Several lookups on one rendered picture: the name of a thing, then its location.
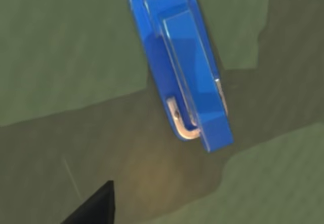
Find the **scratch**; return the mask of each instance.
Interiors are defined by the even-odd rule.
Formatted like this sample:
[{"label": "scratch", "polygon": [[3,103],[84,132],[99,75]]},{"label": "scratch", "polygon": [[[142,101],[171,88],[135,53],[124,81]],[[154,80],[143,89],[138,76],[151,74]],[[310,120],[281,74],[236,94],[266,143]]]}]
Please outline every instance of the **scratch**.
[{"label": "scratch", "polygon": [[68,175],[69,175],[69,178],[71,179],[72,185],[73,185],[73,187],[74,187],[74,189],[75,189],[75,191],[76,191],[77,196],[79,197],[80,200],[82,200],[82,197],[81,197],[80,191],[79,191],[79,189],[78,189],[78,187],[77,187],[77,185],[76,185],[76,183],[75,183],[74,177],[73,177],[73,175],[72,175],[72,173],[71,173],[70,167],[69,167],[69,165],[68,165],[68,163],[67,163],[65,157],[62,157],[62,162],[63,162],[63,164],[64,164],[64,166],[65,166],[65,169],[66,169],[66,171],[67,171],[67,173],[68,173]]}]

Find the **blue plastic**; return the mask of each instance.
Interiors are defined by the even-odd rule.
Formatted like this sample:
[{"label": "blue plastic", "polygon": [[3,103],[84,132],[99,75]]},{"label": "blue plastic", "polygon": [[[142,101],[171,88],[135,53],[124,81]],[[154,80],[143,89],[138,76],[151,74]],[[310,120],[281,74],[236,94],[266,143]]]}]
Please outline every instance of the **blue plastic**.
[{"label": "blue plastic", "polygon": [[219,74],[197,1],[130,0],[130,6],[176,135],[185,140],[166,103],[172,96],[186,128],[199,127],[207,151],[231,144],[232,133],[215,83]]}]

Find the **blue mini stapler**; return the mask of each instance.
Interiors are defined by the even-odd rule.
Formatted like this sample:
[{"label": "blue mini stapler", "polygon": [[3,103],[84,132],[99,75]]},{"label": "blue mini stapler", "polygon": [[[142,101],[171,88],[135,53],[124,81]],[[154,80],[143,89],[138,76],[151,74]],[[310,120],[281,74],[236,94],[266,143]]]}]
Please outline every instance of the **blue mini stapler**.
[{"label": "blue mini stapler", "polygon": [[197,0],[129,0],[175,134],[208,152],[233,142],[215,59]]}]

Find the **blue object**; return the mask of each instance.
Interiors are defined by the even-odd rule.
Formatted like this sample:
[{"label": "blue object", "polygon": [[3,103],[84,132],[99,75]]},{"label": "blue object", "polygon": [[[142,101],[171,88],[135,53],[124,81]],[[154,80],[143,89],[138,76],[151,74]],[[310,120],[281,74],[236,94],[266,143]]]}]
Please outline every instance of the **blue object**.
[{"label": "blue object", "polygon": [[209,152],[231,144],[226,102],[197,1],[130,0],[130,6],[176,135],[200,137]]}]

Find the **dark triangular object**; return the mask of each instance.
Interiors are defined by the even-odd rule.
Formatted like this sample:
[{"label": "dark triangular object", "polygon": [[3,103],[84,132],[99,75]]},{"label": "dark triangular object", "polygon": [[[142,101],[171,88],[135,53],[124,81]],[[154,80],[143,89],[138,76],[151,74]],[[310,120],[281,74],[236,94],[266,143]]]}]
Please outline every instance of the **dark triangular object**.
[{"label": "dark triangular object", "polygon": [[115,216],[114,195],[113,181],[108,181],[62,224],[113,224]]}]

